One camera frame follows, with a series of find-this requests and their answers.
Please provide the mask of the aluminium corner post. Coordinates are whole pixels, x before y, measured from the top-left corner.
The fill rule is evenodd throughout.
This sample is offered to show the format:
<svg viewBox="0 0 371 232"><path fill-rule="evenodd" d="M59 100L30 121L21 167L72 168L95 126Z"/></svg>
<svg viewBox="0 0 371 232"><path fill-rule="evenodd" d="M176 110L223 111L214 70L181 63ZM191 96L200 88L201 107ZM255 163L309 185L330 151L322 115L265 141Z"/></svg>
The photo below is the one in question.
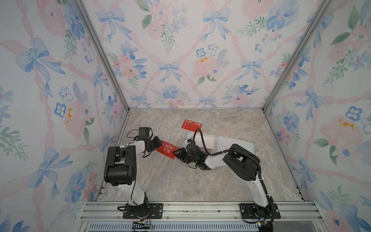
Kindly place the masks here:
<svg viewBox="0 0 371 232"><path fill-rule="evenodd" d="M325 0L325 1L320 2L320 5L317 11L312 17L312 22L307 27L306 31L303 34L303 38L300 40L297 47L295 48L291 56L291 59L288 62L288 66L283 70L282 75L278 78L278 81L275 84L274 88L272 89L272 92L269 94L269 97L262 108L262 111L264 113L266 113L269 110L270 106L273 105L273 101L275 97L277 96L279 90L286 82L286 79L288 78L289 74L291 73L297 61L299 60L300 56L306 49L309 41L314 36L317 28L319 27L320 23L323 21L332 3L333 1L331 0Z"/></svg>
<svg viewBox="0 0 371 232"><path fill-rule="evenodd" d="M116 79L116 77L113 73L113 69L112 69L111 65L109 64L108 58L107 58L107 56L104 52L104 49L103 49L102 44L99 40L99 37L96 33L96 30L94 29L94 26L91 22L91 19L90 19L89 15L86 11L86 8L84 6L83 1L72 0L72 4L75 7L75 9L77 11L77 14L80 17L83 26L87 30L87 34L91 39L92 45L93 45L95 51L97 52L98 58L100 59L103 68L105 69L105 71L108 74L109 80L112 82L113 88L116 91L116 93L118 95L118 98L119 98L120 102L122 103L122 105L124 107L124 111L128 114L129 113L129 106L128 106L126 100L125 100L125 97L124 97L124 94L123 94L123 92L120 88L119 82L118 82L118 80Z"/></svg>

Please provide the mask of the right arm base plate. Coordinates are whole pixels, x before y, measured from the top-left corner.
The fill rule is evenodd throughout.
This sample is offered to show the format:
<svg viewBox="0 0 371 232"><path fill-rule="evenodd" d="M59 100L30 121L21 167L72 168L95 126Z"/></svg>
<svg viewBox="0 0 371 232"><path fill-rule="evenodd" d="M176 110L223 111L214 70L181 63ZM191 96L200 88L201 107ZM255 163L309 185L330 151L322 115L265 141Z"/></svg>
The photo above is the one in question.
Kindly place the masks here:
<svg viewBox="0 0 371 232"><path fill-rule="evenodd" d="M277 207L277 204L273 204L273 209L271 209L270 205L266 207L258 206L255 203L241 203L239 204L239 209L241 212L241 217L243 219L252 219L260 220L264 219L281 219L280 211Z"/></svg>

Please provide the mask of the left aluminium corner post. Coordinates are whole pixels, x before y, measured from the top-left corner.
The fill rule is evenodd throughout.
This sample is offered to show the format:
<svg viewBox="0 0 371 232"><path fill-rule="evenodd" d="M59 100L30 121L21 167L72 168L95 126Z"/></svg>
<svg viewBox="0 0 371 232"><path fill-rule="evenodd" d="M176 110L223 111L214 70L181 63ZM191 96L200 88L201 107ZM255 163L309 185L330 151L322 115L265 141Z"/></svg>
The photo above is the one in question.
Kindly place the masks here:
<svg viewBox="0 0 371 232"><path fill-rule="evenodd" d="M120 102L122 103L122 105L124 107L124 111L128 114L129 113L129 106L128 106L126 100L125 100L125 97L124 97L124 94L123 94L123 92L120 88L119 82L118 82L118 80L116 79L116 77L113 73L113 69L112 69L111 65L109 64L108 58L107 58L107 56L104 52L104 49L103 49L102 44L99 40L99 37L96 33L96 30L94 29L94 26L91 22L91 19L90 19L89 15L86 11L86 8L84 6L83 1L72 0L72 4L75 7L75 9L77 11L77 14L80 17L83 26L87 30L87 34L91 39L92 45L93 45L95 51L97 52L98 58L100 59L103 68L105 69L105 71L108 74L109 80L112 82L113 88L116 91L116 93L118 95L118 98L119 98Z"/></svg>

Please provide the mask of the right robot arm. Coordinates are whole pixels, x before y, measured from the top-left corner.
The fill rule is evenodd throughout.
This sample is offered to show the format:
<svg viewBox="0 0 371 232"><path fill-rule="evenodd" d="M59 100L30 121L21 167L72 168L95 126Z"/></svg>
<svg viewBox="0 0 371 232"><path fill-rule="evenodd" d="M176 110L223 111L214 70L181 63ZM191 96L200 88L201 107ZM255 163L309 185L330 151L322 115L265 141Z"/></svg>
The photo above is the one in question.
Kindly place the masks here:
<svg viewBox="0 0 371 232"><path fill-rule="evenodd" d="M195 163L195 169L209 171L216 167L229 167L240 179L248 183L253 196L254 214L258 220L268 218L274 221L273 199L269 195L262 177L260 159L239 144L230 148L210 153L206 147L201 129L187 140L185 148L179 148L173 154L183 163Z"/></svg>

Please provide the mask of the right aluminium corner post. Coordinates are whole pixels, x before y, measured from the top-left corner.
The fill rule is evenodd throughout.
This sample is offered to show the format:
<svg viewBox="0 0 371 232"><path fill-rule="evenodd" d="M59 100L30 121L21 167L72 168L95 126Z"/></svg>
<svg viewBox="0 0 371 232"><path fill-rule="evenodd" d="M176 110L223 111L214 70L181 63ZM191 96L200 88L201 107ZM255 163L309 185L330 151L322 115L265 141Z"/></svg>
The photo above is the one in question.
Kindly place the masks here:
<svg viewBox="0 0 371 232"><path fill-rule="evenodd" d="M282 75L278 78L278 81L275 84L274 88L272 89L272 92L269 94L269 97L262 108L262 111L264 113L266 113L269 110L270 106L273 105L273 101L275 97L277 96L279 90L286 82L286 79L288 78L289 74L291 73L297 61L299 60L300 56L306 49L309 41L314 36L317 28L319 27L320 23L323 21L332 3L333 1L331 0L325 0L325 1L320 2L320 5L317 11L312 17L312 22L307 27L306 31L303 34L303 38L300 40L297 47L295 48L291 56L291 59L288 62L288 66L283 70Z"/></svg>

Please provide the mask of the red card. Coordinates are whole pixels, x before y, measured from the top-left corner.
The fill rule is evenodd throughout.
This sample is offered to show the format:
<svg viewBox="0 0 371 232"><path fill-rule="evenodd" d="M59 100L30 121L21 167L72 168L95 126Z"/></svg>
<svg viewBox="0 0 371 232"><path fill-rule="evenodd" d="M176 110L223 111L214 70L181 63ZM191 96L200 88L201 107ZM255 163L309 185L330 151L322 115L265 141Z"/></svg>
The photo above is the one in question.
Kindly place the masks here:
<svg viewBox="0 0 371 232"><path fill-rule="evenodd" d="M179 149L180 149L179 147L172 145L166 141L163 141L162 145L158 149L156 149L156 151L170 159L175 159L174 152Z"/></svg>
<svg viewBox="0 0 371 232"><path fill-rule="evenodd" d="M188 130L188 131L192 131L192 132L195 132L197 129L201 129L202 128L202 124L201 123L197 123L197 122L194 122L194 121L191 121L191 120L185 120L181 126L182 129L185 129L185 130Z"/></svg>

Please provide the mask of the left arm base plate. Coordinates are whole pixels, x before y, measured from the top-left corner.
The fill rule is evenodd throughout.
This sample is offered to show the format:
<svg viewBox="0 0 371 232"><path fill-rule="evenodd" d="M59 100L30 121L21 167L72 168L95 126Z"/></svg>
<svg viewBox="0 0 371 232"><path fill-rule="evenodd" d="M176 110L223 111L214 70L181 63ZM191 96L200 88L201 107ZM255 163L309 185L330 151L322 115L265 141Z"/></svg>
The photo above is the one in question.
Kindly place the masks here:
<svg viewBox="0 0 371 232"><path fill-rule="evenodd" d="M119 206L122 209L123 219L162 219L163 204L161 203L144 203L139 206Z"/></svg>

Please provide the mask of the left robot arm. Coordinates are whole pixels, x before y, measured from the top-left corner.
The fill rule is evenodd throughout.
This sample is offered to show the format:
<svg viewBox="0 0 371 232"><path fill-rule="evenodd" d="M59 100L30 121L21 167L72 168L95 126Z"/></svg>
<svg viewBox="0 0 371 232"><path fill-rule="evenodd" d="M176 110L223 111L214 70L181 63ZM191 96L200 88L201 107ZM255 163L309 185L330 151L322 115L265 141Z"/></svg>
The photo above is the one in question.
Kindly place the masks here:
<svg viewBox="0 0 371 232"><path fill-rule="evenodd" d="M150 203L147 194L137 184L137 156L150 154L162 146L162 141L153 136L149 127L140 127L138 135L123 146L108 148L104 168L104 181L121 190L128 202L118 206L117 210L123 213L124 219L161 219L162 203Z"/></svg>

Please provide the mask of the aluminium front rail frame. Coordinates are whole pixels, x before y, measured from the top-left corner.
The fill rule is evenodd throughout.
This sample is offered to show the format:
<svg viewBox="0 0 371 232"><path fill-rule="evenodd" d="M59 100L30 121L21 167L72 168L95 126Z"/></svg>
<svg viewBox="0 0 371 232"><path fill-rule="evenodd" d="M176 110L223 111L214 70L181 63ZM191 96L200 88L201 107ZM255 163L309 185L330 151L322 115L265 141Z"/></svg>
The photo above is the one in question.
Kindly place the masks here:
<svg viewBox="0 0 371 232"><path fill-rule="evenodd" d="M123 202L88 203L77 232L262 232L267 223L242 219L238 202L164 202L162 218L153 216L135 224L117 209ZM274 232L327 232L314 202L277 202L280 218Z"/></svg>

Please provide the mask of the cream card inside album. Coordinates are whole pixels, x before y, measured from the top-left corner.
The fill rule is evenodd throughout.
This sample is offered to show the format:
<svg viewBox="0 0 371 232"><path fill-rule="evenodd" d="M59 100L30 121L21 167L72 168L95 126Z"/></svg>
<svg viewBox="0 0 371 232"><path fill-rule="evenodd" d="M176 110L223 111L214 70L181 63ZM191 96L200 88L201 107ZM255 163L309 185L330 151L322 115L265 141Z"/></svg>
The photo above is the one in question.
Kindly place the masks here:
<svg viewBox="0 0 371 232"><path fill-rule="evenodd" d="M205 143L205 146L208 150L214 150L214 146L215 146L215 143L216 143L216 137L215 136L203 136L203 139L204 139L204 143ZM196 137L195 137L195 143L197 146L199 146L200 148L204 148L203 147L203 142L202 142L202 138L201 138L201 135L200 134L197 134Z"/></svg>

